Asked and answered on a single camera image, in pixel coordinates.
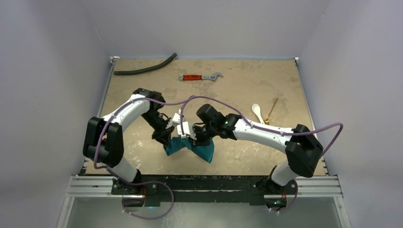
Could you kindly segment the teal cloth napkin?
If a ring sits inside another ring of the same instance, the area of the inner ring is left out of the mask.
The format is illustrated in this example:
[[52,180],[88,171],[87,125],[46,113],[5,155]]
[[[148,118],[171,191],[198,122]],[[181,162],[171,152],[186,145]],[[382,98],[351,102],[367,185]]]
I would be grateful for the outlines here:
[[170,156],[183,148],[187,148],[207,163],[211,163],[214,155],[215,146],[213,139],[209,139],[207,145],[193,145],[193,143],[190,142],[188,139],[173,137],[170,140],[170,145],[164,145],[163,148],[167,156]]

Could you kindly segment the gold metal spoon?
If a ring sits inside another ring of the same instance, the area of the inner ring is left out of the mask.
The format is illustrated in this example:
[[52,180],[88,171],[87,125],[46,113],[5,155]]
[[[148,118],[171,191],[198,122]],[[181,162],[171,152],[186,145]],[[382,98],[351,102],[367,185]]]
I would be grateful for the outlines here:
[[275,100],[274,100],[274,102],[273,102],[273,105],[272,105],[272,107],[271,107],[271,110],[270,110],[268,116],[266,117],[266,119],[264,120],[264,123],[265,123],[266,125],[270,125],[270,117],[271,117],[271,114],[272,114],[272,112],[273,112],[273,110],[274,110],[274,108],[275,108],[277,102],[278,102],[278,98],[275,98]]

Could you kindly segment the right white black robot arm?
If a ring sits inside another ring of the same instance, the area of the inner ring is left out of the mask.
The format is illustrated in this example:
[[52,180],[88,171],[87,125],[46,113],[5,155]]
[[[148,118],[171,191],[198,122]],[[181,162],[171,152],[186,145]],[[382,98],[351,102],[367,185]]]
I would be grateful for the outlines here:
[[193,146],[208,146],[213,152],[212,139],[232,139],[258,143],[274,148],[286,155],[287,160],[275,166],[267,180],[267,188],[279,193],[297,177],[311,178],[319,162],[323,146],[309,129],[301,124],[294,128],[282,128],[257,123],[240,114],[224,116],[212,105],[204,104],[196,115],[200,126],[193,126],[186,132]]

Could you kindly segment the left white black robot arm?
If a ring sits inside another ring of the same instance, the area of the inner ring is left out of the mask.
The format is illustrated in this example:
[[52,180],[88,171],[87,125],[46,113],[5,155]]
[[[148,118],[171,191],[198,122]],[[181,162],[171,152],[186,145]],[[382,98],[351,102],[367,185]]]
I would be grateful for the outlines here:
[[159,112],[164,103],[161,93],[138,88],[114,112],[102,118],[92,117],[87,123],[83,155],[93,161],[95,169],[108,169],[124,180],[123,188],[129,194],[137,194],[142,181],[140,171],[124,157],[123,133],[142,117],[154,130],[152,139],[170,147],[174,127],[168,125],[167,115]]

